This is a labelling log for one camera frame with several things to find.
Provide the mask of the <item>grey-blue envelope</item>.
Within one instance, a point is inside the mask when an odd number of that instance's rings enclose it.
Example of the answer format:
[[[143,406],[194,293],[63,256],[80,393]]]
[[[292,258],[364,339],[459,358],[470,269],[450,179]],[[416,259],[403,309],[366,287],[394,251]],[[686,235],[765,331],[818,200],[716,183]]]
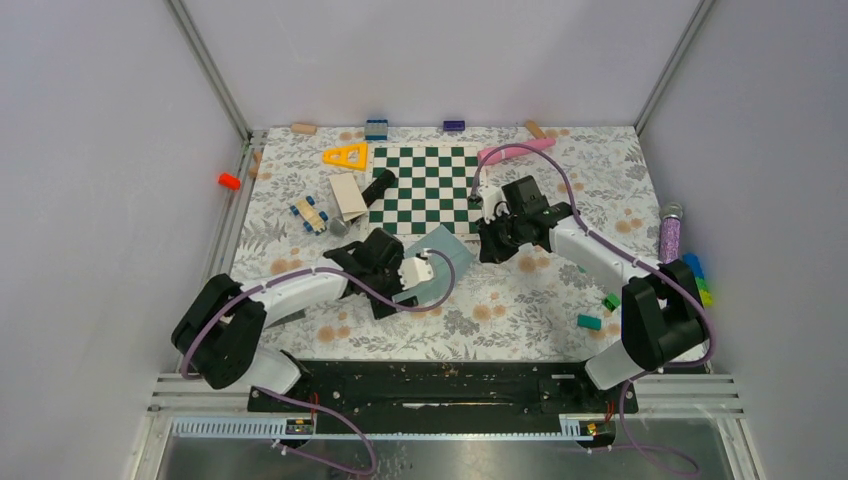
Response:
[[[449,257],[455,270],[454,284],[467,272],[474,260],[474,256],[465,244],[443,225],[438,226],[407,247],[404,251],[404,257],[418,256],[425,249],[435,249]],[[431,304],[444,296],[451,285],[450,269],[445,260],[438,255],[431,255],[428,258],[428,263],[434,270],[434,278],[394,295],[392,297],[394,302],[402,303],[414,297],[419,305]]]

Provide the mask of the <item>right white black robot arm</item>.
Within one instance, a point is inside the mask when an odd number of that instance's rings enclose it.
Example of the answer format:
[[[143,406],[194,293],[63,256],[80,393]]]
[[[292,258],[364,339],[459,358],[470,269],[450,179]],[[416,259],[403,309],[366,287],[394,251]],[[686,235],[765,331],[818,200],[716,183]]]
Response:
[[[540,246],[592,275],[620,301],[618,341],[585,363],[586,377],[573,386],[575,402],[597,412],[613,387],[657,370],[709,338],[704,308],[691,269],[681,260],[641,259],[603,238],[566,202],[552,204],[531,176],[502,187],[479,186],[470,201],[483,263],[503,263],[524,245]]]

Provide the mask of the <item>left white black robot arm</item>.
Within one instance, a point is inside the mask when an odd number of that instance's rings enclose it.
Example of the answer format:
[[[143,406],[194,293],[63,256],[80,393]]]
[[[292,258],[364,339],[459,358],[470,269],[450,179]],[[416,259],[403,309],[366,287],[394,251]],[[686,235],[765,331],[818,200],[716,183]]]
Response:
[[[369,296],[375,318],[398,311],[392,299],[434,277],[427,258],[407,257],[383,229],[325,252],[312,266],[277,278],[240,283],[227,274],[207,281],[171,335],[187,369],[211,388],[243,384],[270,390],[288,411],[309,401],[310,385],[294,358],[261,346],[271,323],[315,304]]]

